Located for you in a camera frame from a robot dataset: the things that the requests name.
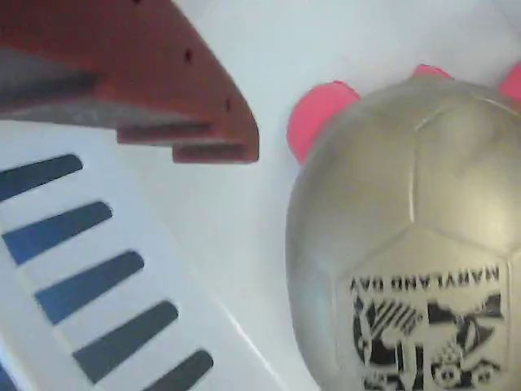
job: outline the printed logo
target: printed logo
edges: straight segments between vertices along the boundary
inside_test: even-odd
[[[493,384],[506,369],[501,277],[506,270],[491,266],[353,278],[352,341],[367,369],[365,390],[477,390]]]

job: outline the red toy part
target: red toy part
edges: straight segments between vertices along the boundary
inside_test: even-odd
[[[445,79],[452,79],[453,77],[450,76],[447,72],[444,70],[433,67],[431,65],[419,65],[413,73],[413,76],[420,76],[420,75],[435,75],[435,76],[441,76]]]
[[[521,102],[521,63],[510,71],[499,87],[499,91]]]
[[[359,99],[351,87],[333,81],[313,88],[298,102],[290,117],[287,141],[300,163],[326,122]]]
[[[117,129],[181,162],[258,159],[246,101],[171,0],[6,0],[0,61],[0,120]]]

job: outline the soccer ball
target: soccer ball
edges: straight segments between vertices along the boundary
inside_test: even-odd
[[[336,115],[287,218],[296,339],[322,389],[521,389],[521,112],[420,77]]]

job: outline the white wall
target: white wall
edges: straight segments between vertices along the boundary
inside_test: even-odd
[[[364,95],[419,63],[496,86],[521,60],[521,0],[503,0],[504,11],[492,0],[176,1],[252,105],[260,163],[186,167],[171,165],[168,152],[126,147],[129,164],[288,389],[315,389],[293,341],[284,272],[285,213],[298,173],[285,142],[291,108],[319,82],[340,79]]]

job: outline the pink object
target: pink object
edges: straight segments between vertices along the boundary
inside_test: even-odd
[[[287,142],[300,163],[326,122],[357,100],[360,96],[355,90],[333,81],[314,87],[298,102],[290,117]]]
[[[514,69],[510,71],[499,87],[499,91],[506,96],[521,101],[521,63],[517,64]]]
[[[450,76],[446,71],[443,71],[437,67],[432,67],[431,65],[419,65],[413,73],[414,76],[418,75],[436,75],[436,76],[442,76],[446,79],[452,79],[453,77]]]

